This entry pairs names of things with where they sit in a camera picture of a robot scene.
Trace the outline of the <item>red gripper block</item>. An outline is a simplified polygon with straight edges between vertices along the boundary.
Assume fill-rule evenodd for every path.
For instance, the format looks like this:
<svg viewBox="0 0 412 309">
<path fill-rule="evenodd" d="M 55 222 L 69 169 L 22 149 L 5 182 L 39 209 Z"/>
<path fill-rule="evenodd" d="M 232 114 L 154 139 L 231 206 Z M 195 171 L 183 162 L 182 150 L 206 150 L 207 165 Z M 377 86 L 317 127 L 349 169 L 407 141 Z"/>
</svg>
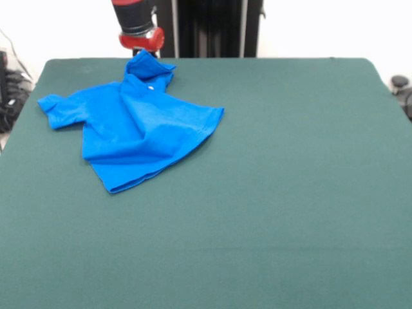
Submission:
<svg viewBox="0 0 412 309">
<path fill-rule="evenodd" d="M 158 51 L 164 45 L 165 34 L 162 28 L 155 27 L 143 35 L 120 34 L 119 41 L 124 48 L 133 50 L 133 56 L 138 55 L 142 49 L 145 49 L 150 52 L 154 58 L 158 59 Z"/>
</svg>

